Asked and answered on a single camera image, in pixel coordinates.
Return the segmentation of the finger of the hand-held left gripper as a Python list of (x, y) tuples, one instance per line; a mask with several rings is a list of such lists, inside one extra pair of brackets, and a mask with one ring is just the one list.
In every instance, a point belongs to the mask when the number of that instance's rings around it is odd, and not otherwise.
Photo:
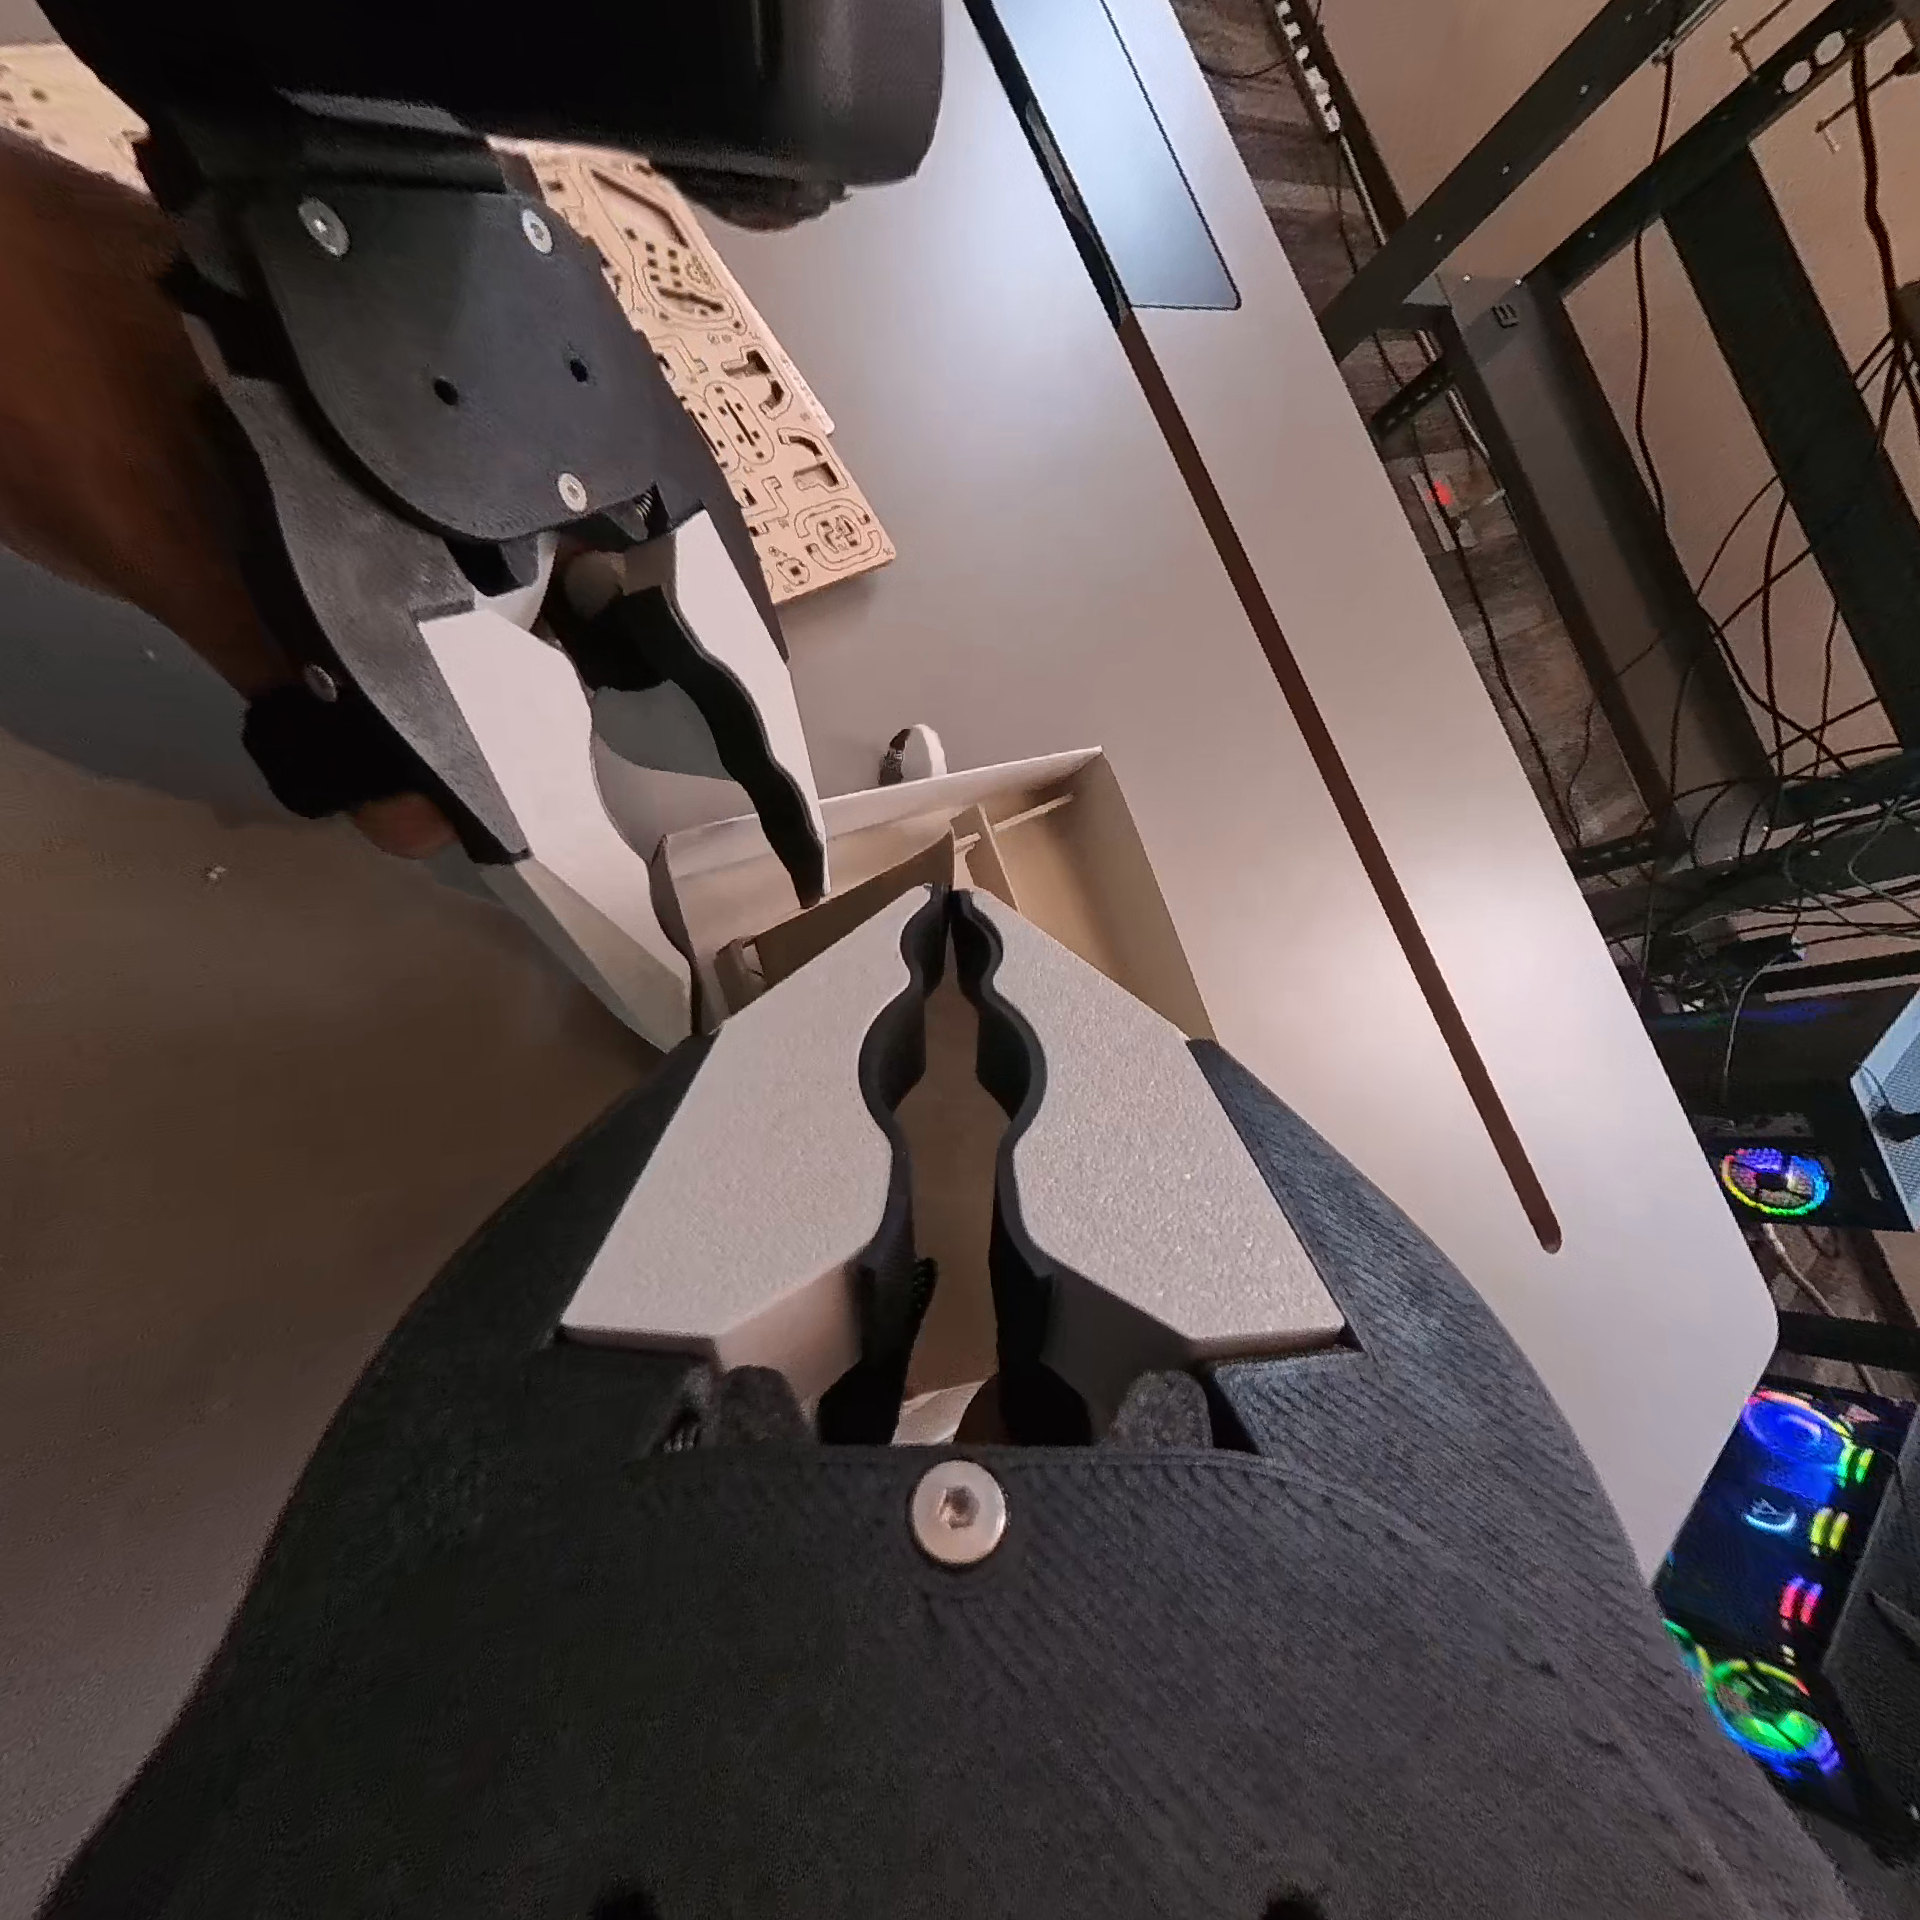
[(680, 1044), (688, 961), (660, 926), (647, 862), (607, 813), (571, 662), (492, 611), (429, 619), (422, 643), (515, 820), (519, 850), (475, 863), (486, 890), (630, 1033)]
[(612, 812), (645, 855), (708, 818), (722, 783), (799, 905), (829, 894), (818, 780), (778, 619), (712, 517), (562, 569), (562, 651), (590, 692)]

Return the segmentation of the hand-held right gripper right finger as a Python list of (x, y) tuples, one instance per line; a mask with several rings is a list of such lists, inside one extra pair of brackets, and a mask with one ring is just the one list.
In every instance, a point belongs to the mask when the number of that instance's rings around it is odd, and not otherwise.
[(1021, 1446), (1112, 1428), (1147, 1375), (1295, 1359), (1349, 1322), (1187, 1033), (971, 890), (949, 899), (975, 1081), (1004, 1116), (990, 1283)]

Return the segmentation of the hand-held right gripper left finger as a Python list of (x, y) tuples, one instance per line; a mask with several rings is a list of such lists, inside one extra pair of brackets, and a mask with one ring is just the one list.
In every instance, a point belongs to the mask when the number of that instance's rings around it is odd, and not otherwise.
[(895, 1441), (932, 1291), (898, 1109), (947, 932), (949, 890), (912, 890), (708, 1035), (564, 1338), (762, 1370), (824, 1442)]

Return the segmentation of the small wooden puzzle sheet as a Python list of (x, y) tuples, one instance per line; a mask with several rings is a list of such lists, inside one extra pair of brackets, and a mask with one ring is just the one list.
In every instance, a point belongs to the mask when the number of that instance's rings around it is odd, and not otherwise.
[(895, 547), (831, 446), (831, 420), (683, 195), (604, 148), (501, 142), (604, 259), (628, 322), (722, 469), (775, 603), (890, 567)]

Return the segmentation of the white cardboard tray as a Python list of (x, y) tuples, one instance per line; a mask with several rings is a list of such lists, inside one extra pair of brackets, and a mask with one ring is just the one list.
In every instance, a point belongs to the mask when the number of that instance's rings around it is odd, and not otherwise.
[(1212, 1037), (1134, 812), (1101, 750), (878, 783), (822, 805), (831, 891), (799, 907), (762, 822), (683, 828), (654, 858), (702, 1031), (931, 885), (995, 897), (1189, 1037)]

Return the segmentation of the flat desk mat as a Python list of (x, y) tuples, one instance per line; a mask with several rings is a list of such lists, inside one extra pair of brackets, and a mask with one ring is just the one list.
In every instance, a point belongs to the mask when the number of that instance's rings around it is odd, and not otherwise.
[(1112, 5), (1099, 5), (1123, 74), (1116, 155), (1095, 223), (1128, 306), (1231, 313), (1239, 287), (1187, 179)]

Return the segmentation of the computer case with rgb fans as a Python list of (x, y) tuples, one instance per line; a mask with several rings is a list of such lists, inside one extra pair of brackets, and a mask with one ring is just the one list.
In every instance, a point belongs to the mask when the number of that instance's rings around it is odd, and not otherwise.
[(1883, 1191), (1856, 1100), (1819, 1084), (1723, 1094), (1693, 1114), (1696, 1138), (1741, 1220), (1875, 1229)]
[(1718, 1731), (1804, 1803), (1863, 1809), (1819, 1669), (1914, 1404), (1759, 1382), (1653, 1581)]

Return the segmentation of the white computer case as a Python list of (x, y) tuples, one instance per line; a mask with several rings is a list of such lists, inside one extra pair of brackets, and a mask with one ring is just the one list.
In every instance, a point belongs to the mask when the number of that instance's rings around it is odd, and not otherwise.
[(1918, 989), (1863, 997), (1869, 1041), (1854, 1069), (1854, 1093), (1872, 1131), (1887, 1145), (1918, 1140)]

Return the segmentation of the power strip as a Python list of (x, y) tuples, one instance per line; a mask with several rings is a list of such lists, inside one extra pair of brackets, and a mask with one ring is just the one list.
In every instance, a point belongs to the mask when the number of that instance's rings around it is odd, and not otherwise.
[(1323, 5), (1274, 2), (1283, 53), (1323, 138), (1341, 138), (1341, 79), (1323, 33)]

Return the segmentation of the black metal workbench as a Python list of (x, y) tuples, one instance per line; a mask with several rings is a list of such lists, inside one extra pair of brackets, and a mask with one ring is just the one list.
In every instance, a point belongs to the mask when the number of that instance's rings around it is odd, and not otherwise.
[[(1428, 198), (1400, 218), (1318, 313), (1334, 361), (1384, 331), (1428, 331), (1443, 354), (1376, 417), (1394, 434), (1467, 394), (1492, 426), (1494, 476), (1517, 500), (1554, 603), (1650, 812), (1647, 828), (1572, 859), (1603, 934), (1656, 945), (1738, 913), (1788, 909), (1915, 879), (1915, 510), (1752, 142), (1814, 82), (1894, 25), (1894, 5), (1827, 5), (1798, 34), (1650, 159), (1533, 270), (1479, 311), (1437, 270), (1645, 65), (1663, 62), (1710, 5), (1603, 5)], [(1756, 589), (1818, 567), (1898, 750), (1831, 772), (1779, 772), (1723, 651), (1723, 622), (1688, 585), (1650, 479), (1600, 420), (1600, 387), (1567, 293), (1647, 229), (1667, 229), (1714, 350), (1797, 519), (1804, 551)]]

